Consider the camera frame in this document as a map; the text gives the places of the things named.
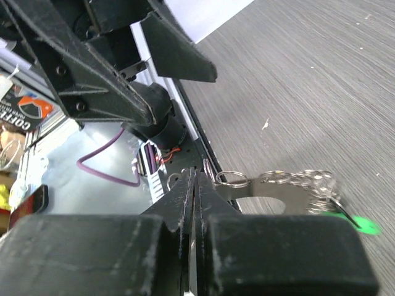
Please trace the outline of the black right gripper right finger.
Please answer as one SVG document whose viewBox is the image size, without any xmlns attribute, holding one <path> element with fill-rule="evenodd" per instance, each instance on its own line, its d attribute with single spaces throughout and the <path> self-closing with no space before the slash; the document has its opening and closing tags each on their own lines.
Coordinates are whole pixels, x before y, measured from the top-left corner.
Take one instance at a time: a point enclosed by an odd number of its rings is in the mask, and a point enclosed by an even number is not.
<svg viewBox="0 0 395 296">
<path fill-rule="evenodd" d="M 198 295 L 377 295 L 359 233 L 333 215 L 244 215 L 199 173 Z"/>
</svg>

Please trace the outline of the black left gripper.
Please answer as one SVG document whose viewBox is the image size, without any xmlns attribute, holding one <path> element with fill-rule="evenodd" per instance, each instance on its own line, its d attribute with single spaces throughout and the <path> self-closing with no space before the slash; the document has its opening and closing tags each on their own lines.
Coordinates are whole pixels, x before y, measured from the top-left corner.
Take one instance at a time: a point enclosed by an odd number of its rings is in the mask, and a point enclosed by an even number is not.
<svg viewBox="0 0 395 296">
<path fill-rule="evenodd" d="M 159 76 L 207 83 L 217 79 L 214 63 L 196 47 L 164 1 L 1 1 L 1 5 L 56 102 L 74 120 L 154 123 L 152 107 L 126 81 L 135 80 L 146 68 L 130 28 L 140 20 Z"/>
</svg>

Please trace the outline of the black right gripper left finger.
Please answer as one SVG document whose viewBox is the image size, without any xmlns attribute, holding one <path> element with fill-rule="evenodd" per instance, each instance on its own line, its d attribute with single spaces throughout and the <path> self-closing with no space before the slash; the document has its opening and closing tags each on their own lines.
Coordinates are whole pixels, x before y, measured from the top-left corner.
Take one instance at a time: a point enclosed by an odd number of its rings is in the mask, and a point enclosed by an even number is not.
<svg viewBox="0 0 395 296">
<path fill-rule="evenodd" d="M 183 295 L 196 172 L 140 215 L 27 215 L 1 241 L 2 295 Z"/>
</svg>

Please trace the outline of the round steel keyring disc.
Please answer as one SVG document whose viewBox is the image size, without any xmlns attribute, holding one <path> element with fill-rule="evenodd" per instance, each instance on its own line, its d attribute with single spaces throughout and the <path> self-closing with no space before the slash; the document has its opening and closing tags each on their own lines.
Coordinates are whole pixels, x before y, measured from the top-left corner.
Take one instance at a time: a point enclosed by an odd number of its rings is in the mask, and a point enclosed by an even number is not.
<svg viewBox="0 0 395 296">
<path fill-rule="evenodd" d="M 325 170 L 303 170 L 298 173 L 266 171 L 249 179 L 238 171 L 214 173 L 208 159 L 203 171 L 211 185 L 225 200 L 266 197 L 284 203 L 284 214 L 306 215 L 341 213 L 344 206 L 333 174 Z"/>
</svg>

